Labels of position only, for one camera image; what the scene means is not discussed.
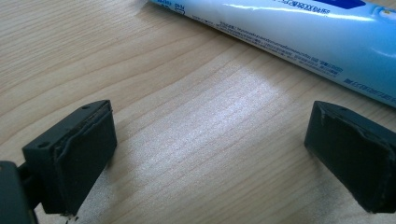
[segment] toothpaste tube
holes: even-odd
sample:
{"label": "toothpaste tube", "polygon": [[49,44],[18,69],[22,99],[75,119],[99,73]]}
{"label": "toothpaste tube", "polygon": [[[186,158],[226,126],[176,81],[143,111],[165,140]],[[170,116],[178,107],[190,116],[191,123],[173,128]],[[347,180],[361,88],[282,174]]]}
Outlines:
{"label": "toothpaste tube", "polygon": [[396,10],[361,0],[151,0],[396,107]]}

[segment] scratched black block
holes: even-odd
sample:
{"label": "scratched black block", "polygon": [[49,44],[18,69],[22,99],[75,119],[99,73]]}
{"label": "scratched black block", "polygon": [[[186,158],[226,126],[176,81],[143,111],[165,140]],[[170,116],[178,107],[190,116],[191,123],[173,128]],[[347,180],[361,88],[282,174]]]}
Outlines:
{"label": "scratched black block", "polygon": [[304,144],[366,211],[396,211],[396,133],[339,105],[315,102]]}
{"label": "scratched black block", "polygon": [[111,104],[84,105],[23,148],[48,214],[75,215],[117,146]]}

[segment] wooden table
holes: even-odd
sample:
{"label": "wooden table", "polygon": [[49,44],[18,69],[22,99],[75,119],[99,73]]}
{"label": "wooden table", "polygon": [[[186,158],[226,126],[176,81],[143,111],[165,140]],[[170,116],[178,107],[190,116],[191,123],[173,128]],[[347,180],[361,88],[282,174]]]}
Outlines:
{"label": "wooden table", "polygon": [[396,223],[303,145],[315,100],[396,109],[148,0],[0,2],[1,160],[101,99],[119,146],[68,223]]}

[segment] black plastic piece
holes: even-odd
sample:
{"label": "black plastic piece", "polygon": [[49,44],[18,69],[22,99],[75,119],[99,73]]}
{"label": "black plastic piece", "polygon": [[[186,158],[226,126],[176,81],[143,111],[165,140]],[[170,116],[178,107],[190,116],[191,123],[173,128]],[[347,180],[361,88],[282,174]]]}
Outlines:
{"label": "black plastic piece", "polygon": [[44,188],[45,212],[75,215],[116,146],[109,101],[84,105],[25,146],[28,170]]}
{"label": "black plastic piece", "polygon": [[315,102],[304,144],[366,211],[396,211],[396,133],[339,105]]}
{"label": "black plastic piece", "polygon": [[0,161],[0,223],[37,223],[28,205],[17,166]]}

